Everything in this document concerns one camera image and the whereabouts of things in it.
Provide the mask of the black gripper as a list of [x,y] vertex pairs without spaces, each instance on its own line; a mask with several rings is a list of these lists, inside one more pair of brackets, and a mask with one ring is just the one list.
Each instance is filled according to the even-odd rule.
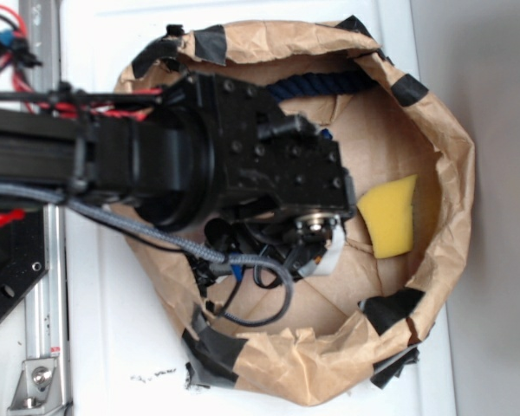
[[185,223],[229,253],[327,274],[355,214],[340,149],[266,90],[215,74],[185,79]]

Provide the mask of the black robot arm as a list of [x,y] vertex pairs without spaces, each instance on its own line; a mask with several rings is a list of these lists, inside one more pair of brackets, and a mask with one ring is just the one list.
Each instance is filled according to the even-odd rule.
[[266,89],[194,73],[147,94],[0,93],[68,112],[0,109],[0,224],[38,205],[124,204],[155,228],[210,218],[289,249],[355,213],[337,142]]

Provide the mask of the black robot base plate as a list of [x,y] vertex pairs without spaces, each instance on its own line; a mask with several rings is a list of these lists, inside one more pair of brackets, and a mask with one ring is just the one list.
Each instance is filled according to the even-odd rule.
[[47,271],[45,211],[0,226],[0,324]]

